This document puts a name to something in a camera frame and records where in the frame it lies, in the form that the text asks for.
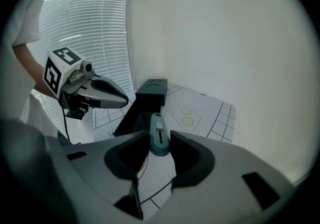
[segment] window blinds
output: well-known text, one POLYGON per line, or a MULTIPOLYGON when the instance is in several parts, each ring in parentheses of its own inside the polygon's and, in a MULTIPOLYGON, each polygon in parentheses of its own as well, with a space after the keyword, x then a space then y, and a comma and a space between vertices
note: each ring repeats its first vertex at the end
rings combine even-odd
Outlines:
MULTIPOLYGON (((127 46, 127 0, 44 0, 39 18, 40 40, 28 44, 34 58, 44 65, 48 51, 68 46, 92 62, 96 73, 133 91, 127 46)), ((46 113, 64 134, 62 110, 56 100, 36 91, 46 113)), ((92 112, 82 121, 67 118, 70 139, 92 140, 92 112)))

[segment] white shirt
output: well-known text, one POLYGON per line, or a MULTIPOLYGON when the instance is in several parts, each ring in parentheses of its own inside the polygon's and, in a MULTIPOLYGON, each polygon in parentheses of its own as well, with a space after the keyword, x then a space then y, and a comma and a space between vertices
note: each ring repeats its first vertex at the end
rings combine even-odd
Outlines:
POLYGON ((39 40, 39 15, 44 0, 19 0, 3 31, 0 70, 0 118, 19 119, 45 136, 58 136, 58 129, 31 91, 36 82, 16 59, 14 46, 39 40))

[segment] forearm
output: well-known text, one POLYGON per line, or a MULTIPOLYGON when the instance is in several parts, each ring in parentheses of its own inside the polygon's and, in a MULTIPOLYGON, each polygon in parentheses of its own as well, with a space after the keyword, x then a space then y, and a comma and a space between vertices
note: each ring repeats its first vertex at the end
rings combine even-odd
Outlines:
POLYGON ((35 80, 34 89, 39 93, 47 95, 51 98, 57 99, 50 89, 43 81, 44 68, 36 62, 26 44, 21 44, 13 47, 14 54, 21 65, 29 73, 29 75, 35 80))

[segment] white sleeve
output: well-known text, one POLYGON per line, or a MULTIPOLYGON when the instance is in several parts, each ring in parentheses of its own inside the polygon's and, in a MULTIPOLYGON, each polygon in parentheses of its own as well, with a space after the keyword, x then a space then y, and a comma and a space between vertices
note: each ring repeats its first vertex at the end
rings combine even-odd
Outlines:
POLYGON ((12 47, 39 40, 39 15, 45 0, 30 0, 12 47))

